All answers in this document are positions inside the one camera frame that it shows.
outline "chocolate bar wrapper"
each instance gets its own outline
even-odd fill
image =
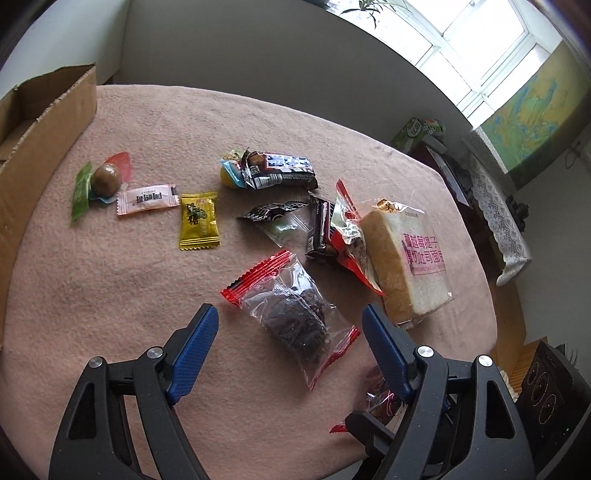
[[[330,218],[335,211],[335,204],[310,194],[312,231],[308,237],[306,255],[315,260],[336,263],[339,255],[330,243],[330,237],[335,232],[330,226]]]
[[[273,185],[318,188],[316,174],[306,157],[293,157],[257,151],[244,152],[241,161],[242,177],[246,188],[261,190]]]

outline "cardboard box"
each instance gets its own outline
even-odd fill
[[[29,219],[95,113],[94,65],[32,78],[0,100],[0,348],[12,268]]]

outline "yellow candy wrapper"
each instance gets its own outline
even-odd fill
[[[181,195],[181,250],[211,248],[220,244],[215,200],[217,192]]]

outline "window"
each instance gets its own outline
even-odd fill
[[[389,0],[371,15],[358,0],[331,11],[380,39],[423,72],[475,127],[517,92],[550,56],[513,0]]]

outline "white wall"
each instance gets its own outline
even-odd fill
[[[471,130],[400,55],[302,0],[134,0],[115,80],[250,96],[386,143],[412,116],[443,121],[450,147]]]
[[[591,126],[582,137],[591,138]],[[517,277],[526,341],[567,343],[591,384],[591,163],[566,170],[562,155],[515,197],[530,207],[524,238],[534,256]]]
[[[513,0],[513,3],[538,43],[548,52],[552,53],[562,41],[562,37],[552,23],[550,23],[550,20],[529,3],[528,0]]]
[[[31,77],[96,62],[103,83],[121,63],[130,0],[57,0],[27,30],[0,70],[0,98]]]

